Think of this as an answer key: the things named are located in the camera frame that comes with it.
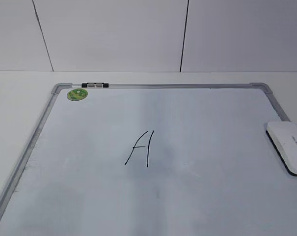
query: green sticker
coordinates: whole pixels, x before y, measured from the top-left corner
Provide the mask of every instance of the green sticker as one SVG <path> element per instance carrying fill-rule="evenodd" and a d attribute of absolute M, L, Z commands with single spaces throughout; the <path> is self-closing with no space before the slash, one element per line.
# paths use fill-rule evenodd
<path fill-rule="evenodd" d="M 80 101 L 88 95 L 87 90 L 77 88 L 68 92 L 67 98 L 71 101 Z"/>

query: white desk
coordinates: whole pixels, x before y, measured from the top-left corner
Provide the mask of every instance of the white desk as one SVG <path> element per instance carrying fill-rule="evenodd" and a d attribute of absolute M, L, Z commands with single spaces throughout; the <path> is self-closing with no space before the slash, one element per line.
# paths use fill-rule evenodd
<path fill-rule="evenodd" d="M 297 123 L 297 73 L 0 72 L 0 193 L 57 83 L 214 84 L 263 82 Z"/>

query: whiteboard eraser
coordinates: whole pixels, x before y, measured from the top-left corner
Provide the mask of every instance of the whiteboard eraser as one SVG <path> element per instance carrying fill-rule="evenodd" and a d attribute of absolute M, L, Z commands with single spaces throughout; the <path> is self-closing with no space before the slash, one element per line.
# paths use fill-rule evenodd
<path fill-rule="evenodd" d="M 289 121 L 267 123 L 267 133 L 288 172 L 297 176 L 297 125 Z"/>

